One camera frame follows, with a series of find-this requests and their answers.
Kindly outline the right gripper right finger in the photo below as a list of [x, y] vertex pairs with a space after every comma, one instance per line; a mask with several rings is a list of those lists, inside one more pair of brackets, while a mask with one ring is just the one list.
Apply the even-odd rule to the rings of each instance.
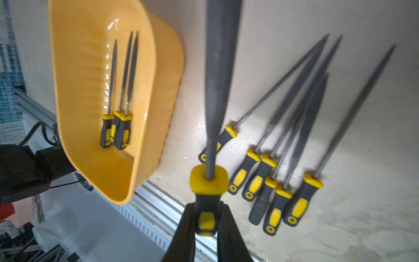
[[217, 235], [219, 262], [252, 262], [251, 255], [242, 239], [230, 207], [220, 202], [220, 220]]

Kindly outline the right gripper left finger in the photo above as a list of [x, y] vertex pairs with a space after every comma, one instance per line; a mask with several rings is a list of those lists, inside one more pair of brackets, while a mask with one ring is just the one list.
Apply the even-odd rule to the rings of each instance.
[[189, 203], [161, 262], [193, 262], [195, 258], [195, 203]]

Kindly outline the file tool diagonal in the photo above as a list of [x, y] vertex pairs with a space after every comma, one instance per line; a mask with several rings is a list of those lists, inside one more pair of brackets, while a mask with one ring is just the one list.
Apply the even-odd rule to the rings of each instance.
[[122, 78], [122, 85], [121, 85], [121, 93], [120, 93], [120, 99], [119, 99], [119, 104], [118, 104], [118, 110], [114, 112], [115, 113], [115, 118], [114, 118], [112, 128], [111, 128], [111, 142], [112, 142], [113, 145], [116, 145], [117, 130], [118, 130], [119, 121], [120, 121], [120, 113], [122, 111], [124, 93], [125, 93], [125, 88], [126, 88], [126, 85], [127, 85], [129, 61], [130, 61], [131, 49], [132, 49], [132, 39], [133, 39], [133, 32], [130, 33], [128, 47], [127, 47], [127, 53], [126, 53], [126, 56], [125, 56], [124, 71], [123, 71], [123, 78]]

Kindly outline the file tool horizontal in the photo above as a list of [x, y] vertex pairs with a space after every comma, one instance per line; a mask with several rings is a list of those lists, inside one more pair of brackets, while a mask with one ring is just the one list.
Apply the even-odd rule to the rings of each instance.
[[117, 40], [115, 40], [114, 45], [113, 45], [110, 84], [109, 84], [108, 111], [106, 114], [102, 115], [103, 126], [101, 129], [101, 137], [100, 137], [100, 146], [102, 148], [108, 148], [111, 145], [111, 127], [112, 127], [113, 119], [115, 118], [114, 115], [112, 114], [112, 96], [113, 96], [113, 88], [114, 88], [114, 83], [115, 83], [116, 64], [117, 64]]

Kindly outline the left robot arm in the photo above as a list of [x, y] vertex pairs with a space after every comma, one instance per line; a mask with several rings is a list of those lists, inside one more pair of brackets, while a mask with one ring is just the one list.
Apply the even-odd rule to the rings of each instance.
[[59, 143], [33, 153], [27, 142], [41, 127], [46, 139], [46, 124], [37, 122], [18, 145], [1, 145], [1, 205], [11, 204], [45, 192], [51, 182], [76, 169]]

